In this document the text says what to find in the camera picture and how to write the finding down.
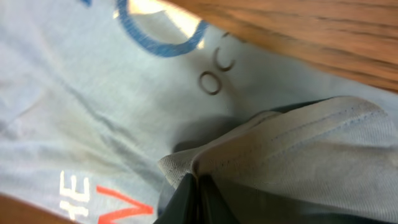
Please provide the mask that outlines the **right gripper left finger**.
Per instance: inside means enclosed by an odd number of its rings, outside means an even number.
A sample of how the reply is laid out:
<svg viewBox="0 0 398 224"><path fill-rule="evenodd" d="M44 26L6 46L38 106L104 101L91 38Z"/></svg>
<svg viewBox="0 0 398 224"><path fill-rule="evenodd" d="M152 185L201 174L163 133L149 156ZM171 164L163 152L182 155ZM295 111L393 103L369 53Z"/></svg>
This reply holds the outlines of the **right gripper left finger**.
<svg viewBox="0 0 398 224"><path fill-rule="evenodd" d="M197 222L197 184L192 174L185 174L174 189L164 182L154 224L194 224Z"/></svg>

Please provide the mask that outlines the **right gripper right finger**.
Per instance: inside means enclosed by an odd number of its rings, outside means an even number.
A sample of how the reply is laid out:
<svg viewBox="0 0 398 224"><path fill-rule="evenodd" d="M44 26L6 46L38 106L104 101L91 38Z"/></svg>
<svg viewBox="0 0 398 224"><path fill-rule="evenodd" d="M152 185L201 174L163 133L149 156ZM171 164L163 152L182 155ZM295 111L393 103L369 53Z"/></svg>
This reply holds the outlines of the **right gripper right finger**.
<svg viewBox="0 0 398 224"><path fill-rule="evenodd" d="M210 175L198 180L200 191L199 221L202 224L239 224Z"/></svg>

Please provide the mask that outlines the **light blue printed t-shirt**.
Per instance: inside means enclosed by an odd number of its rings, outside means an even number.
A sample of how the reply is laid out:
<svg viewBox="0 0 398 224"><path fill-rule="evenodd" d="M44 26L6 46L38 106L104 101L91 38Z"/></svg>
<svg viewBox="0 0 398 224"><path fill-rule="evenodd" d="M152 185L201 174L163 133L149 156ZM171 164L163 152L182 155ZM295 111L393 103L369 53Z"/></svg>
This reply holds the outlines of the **light blue printed t-shirt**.
<svg viewBox="0 0 398 224"><path fill-rule="evenodd" d="M397 96L166 3L1 2L1 194L154 223L210 174L241 223L397 222Z"/></svg>

